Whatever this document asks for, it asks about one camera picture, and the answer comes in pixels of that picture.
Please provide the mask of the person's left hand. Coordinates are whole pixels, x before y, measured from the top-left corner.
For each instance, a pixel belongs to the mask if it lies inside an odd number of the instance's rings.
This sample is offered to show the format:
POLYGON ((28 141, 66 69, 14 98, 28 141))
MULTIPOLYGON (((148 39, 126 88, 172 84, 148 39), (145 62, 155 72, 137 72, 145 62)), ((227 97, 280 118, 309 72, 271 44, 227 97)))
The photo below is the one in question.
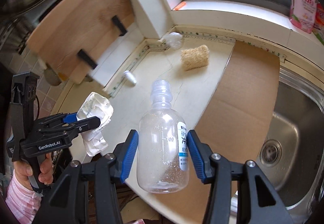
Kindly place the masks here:
MULTIPOLYGON (((14 161, 14 173, 15 177, 25 188, 32 190, 29 176, 33 176, 32 167, 23 161, 14 161)), ((41 173, 39 174, 39 181, 45 185, 49 185, 53 182, 53 164, 52 154, 47 153, 45 160, 40 165, 41 173)))

